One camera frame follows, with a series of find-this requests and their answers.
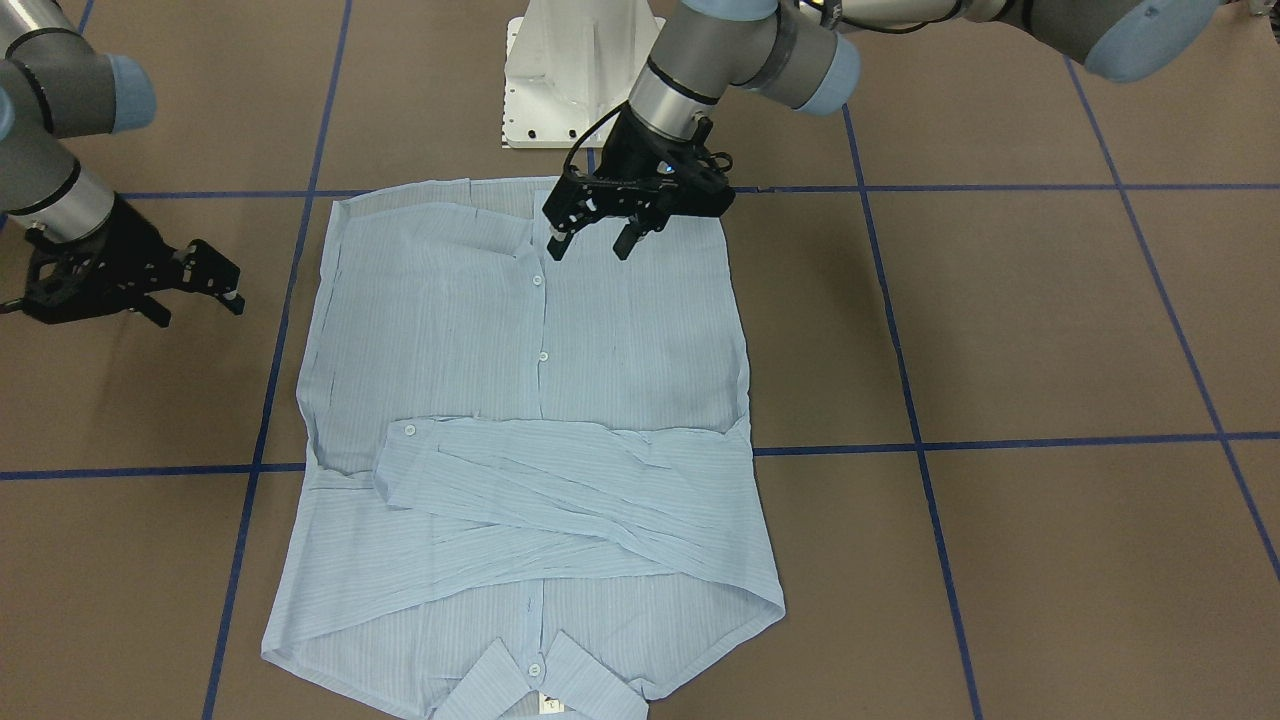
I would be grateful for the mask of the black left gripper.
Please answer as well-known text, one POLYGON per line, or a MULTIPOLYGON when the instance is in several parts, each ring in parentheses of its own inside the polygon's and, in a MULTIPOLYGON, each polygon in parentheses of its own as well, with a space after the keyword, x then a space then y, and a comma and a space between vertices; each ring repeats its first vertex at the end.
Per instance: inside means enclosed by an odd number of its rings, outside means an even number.
POLYGON ((547 251, 556 263, 579 232, 607 218, 626 220, 613 243, 614 255, 626 261, 672 217, 718 218, 730 209, 736 196, 728 178, 733 159, 707 149, 714 127, 707 113, 696 111, 692 119, 692 137, 672 140, 622 102, 590 128, 612 126, 595 170, 575 163, 584 141, 571 146, 543 205, 550 227, 547 251))

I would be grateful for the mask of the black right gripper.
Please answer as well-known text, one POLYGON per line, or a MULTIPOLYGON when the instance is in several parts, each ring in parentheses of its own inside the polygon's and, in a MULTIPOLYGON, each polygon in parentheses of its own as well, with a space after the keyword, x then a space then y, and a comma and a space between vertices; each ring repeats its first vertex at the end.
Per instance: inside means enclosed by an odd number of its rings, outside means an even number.
POLYGON ((31 227, 24 241, 32 247, 24 292, 3 302, 4 314, 55 325, 132 311, 168 328, 172 311, 151 296, 164 290, 201 293, 236 316, 244 313, 241 269, 229 258, 205 240, 172 247, 120 195, 83 240, 56 243, 51 231, 31 227))

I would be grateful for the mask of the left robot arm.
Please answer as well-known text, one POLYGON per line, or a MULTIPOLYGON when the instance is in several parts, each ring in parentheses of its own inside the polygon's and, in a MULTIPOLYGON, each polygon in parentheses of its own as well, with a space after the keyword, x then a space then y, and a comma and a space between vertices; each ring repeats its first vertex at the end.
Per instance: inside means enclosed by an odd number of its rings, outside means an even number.
POLYGON ((626 259, 675 217, 721 218, 735 191, 726 152, 707 140, 731 88, 815 117, 851 97, 861 58, 849 31, 910 35, 951 20, 1020 29, 1114 83, 1165 68, 1207 28, 1215 1, 684 1, 658 33, 611 127, 593 173, 566 159, 543 211, 547 250, 561 260, 575 237, 622 220, 626 259))

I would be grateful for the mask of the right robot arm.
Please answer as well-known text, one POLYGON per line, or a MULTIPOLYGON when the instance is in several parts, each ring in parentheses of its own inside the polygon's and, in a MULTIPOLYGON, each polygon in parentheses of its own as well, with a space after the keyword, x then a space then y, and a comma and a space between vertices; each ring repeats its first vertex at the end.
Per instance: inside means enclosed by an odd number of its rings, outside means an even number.
POLYGON ((229 258, 202 240, 172 247, 65 146, 148 126, 157 104, 145 69, 96 51, 55 1, 5 1, 1 50, 1 205, 31 249, 23 293, 3 311, 49 325, 137 313, 166 327, 156 293, 178 290, 242 314, 229 258))

